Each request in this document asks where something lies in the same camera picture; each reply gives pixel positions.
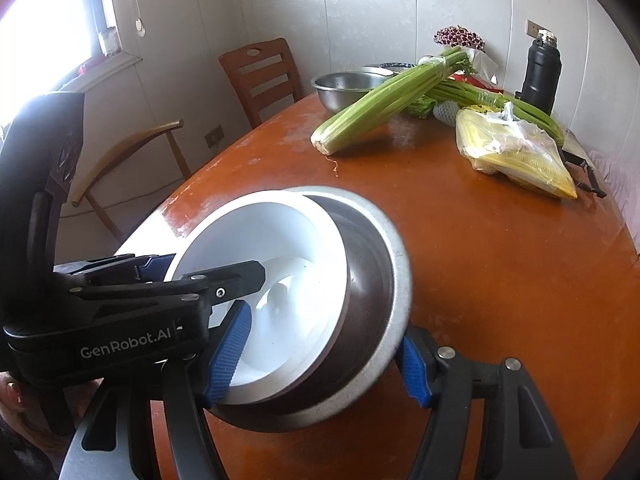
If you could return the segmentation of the person left hand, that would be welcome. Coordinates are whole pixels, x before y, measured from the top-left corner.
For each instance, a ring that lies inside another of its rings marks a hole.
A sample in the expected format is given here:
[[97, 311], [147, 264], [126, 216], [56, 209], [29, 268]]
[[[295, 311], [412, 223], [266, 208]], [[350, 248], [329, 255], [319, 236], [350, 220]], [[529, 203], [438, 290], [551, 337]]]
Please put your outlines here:
[[1, 477], [56, 479], [99, 382], [37, 388], [1, 374]]

